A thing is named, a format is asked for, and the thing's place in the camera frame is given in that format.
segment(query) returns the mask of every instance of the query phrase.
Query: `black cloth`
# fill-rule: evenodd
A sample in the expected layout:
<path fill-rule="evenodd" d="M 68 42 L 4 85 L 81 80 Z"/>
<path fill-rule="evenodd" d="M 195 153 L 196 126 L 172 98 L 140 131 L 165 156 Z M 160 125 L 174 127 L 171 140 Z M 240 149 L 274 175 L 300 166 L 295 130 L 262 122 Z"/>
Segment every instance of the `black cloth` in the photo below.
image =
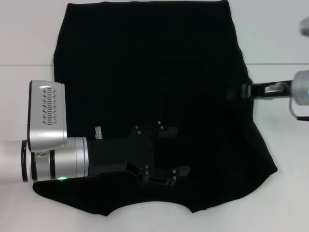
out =
<path fill-rule="evenodd" d="M 227 1 L 69 4 L 57 41 L 55 81 L 65 84 L 69 137 L 120 138 L 134 125 L 180 128 L 157 144 L 157 167 L 189 165 L 174 187 L 128 173 L 35 183 L 40 195 L 108 215 L 163 201 L 192 212 L 246 196 L 277 168 L 253 122 L 253 101 L 231 101 L 251 83 Z"/>

